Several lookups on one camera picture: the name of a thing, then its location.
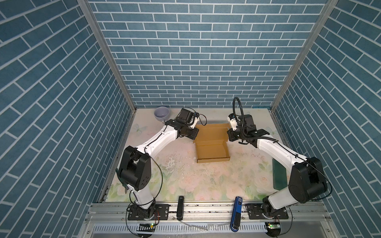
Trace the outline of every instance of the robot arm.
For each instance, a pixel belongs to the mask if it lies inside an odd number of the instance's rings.
[[[135,148],[128,146],[124,149],[117,176],[122,185],[134,193],[143,216],[151,217],[155,207],[155,198],[147,187],[151,179],[151,158],[178,137],[194,140],[199,131],[195,128],[198,121],[198,113],[183,108],[175,119],[166,121],[152,138]]]
[[[288,187],[263,198],[262,211],[266,217],[274,217],[277,211],[286,206],[305,203],[327,191],[327,182],[319,159],[300,155],[275,140],[267,131],[257,130],[251,115],[236,116],[232,113],[228,116],[228,121],[232,127],[227,132],[230,141],[240,139],[240,144],[251,144],[265,151],[291,172]]]

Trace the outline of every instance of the bowl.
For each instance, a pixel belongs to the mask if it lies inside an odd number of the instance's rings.
[[[156,120],[163,121],[163,122],[169,119],[170,117],[169,114],[170,114],[170,111],[169,111],[169,108],[167,107],[158,107],[156,108],[154,112]]]

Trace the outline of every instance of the aluminum frame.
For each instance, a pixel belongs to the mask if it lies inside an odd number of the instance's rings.
[[[169,219],[162,221],[167,224],[178,224],[175,219],[177,211],[177,202],[157,202],[158,204],[169,204]],[[258,200],[244,200],[243,203],[261,203]],[[78,237],[91,237],[94,225],[97,224],[123,224],[125,223],[126,209],[130,203],[93,203],[89,213],[86,216],[81,232]],[[234,202],[233,201],[195,201],[184,203],[183,222],[208,222],[208,223],[227,223],[230,222],[232,216]],[[337,231],[332,223],[322,201],[310,201],[305,204],[295,204],[290,206],[292,211],[288,211],[289,219],[282,221],[293,222],[321,222],[322,228],[325,229],[327,238],[337,238]],[[242,206],[241,225],[249,224],[249,222],[266,222],[267,219],[250,220],[248,211]],[[136,221],[127,221],[127,223],[135,224]]]
[[[320,31],[323,29],[323,26],[325,22],[328,20],[328,17],[332,13],[333,9],[335,8],[338,0],[328,0],[327,3],[324,5],[319,18],[317,19],[316,23],[311,29],[311,32],[306,39],[306,42],[304,43],[302,50],[298,54],[298,56],[295,59],[294,64],[291,66],[290,71],[288,72],[288,75],[283,82],[282,86],[279,89],[278,94],[276,95],[274,101],[271,103],[271,110],[274,111],[277,106],[280,103],[280,100],[282,99],[283,95],[286,93],[286,90],[288,86],[291,84],[292,80],[294,80],[294,77],[296,73],[298,72],[300,66],[302,65],[304,59],[306,58],[309,50],[311,49],[312,45],[314,44],[316,38],[319,36]]]
[[[124,83],[123,77],[120,74],[120,71],[118,69],[118,66],[114,60],[114,57],[111,54],[110,48],[108,47],[106,40],[103,36],[103,33],[101,31],[101,28],[99,27],[97,20],[95,18],[95,15],[91,9],[91,6],[89,4],[88,0],[78,0],[79,7],[81,8],[83,15],[85,16],[91,30],[93,31],[93,34],[95,36],[96,41],[98,42],[99,46],[101,47],[101,50],[104,54],[104,57],[107,60],[107,63],[110,66],[110,69],[112,73],[115,76],[115,79],[120,87],[120,89],[123,92],[124,97],[127,100],[127,103],[129,104],[131,110],[133,112],[136,112],[135,104],[130,96],[130,93],[128,92],[128,89],[126,87],[126,84]]]
[[[107,195],[107,192],[109,190],[109,186],[111,185],[112,179],[114,177],[115,169],[116,169],[116,167],[118,166],[118,163],[119,163],[119,158],[122,156],[124,145],[126,144],[128,134],[131,131],[131,127],[132,127],[132,123],[134,122],[135,115],[136,115],[136,112],[133,112],[131,114],[131,116],[129,118],[129,121],[128,121],[128,124],[126,126],[126,129],[124,130],[124,134],[123,134],[122,140],[121,140],[121,142],[119,144],[119,147],[118,147],[117,153],[116,153],[116,155],[114,157],[114,160],[112,161],[112,164],[111,164],[111,167],[110,167],[110,171],[107,174],[106,180],[105,180],[105,182],[103,184],[103,187],[102,187],[102,191],[99,194],[99,197],[97,199],[97,201],[100,202],[100,203],[105,200],[104,197]]]

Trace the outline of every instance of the green block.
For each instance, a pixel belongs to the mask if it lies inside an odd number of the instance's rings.
[[[282,190],[287,187],[286,168],[275,159],[272,159],[272,179],[274,181],[274,189]]]

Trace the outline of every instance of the open cardboard box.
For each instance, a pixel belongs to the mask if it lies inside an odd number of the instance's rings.
[[[196,139],[197,163],[229,161],[227,149],[229,123],[196,125],[199,129]]]

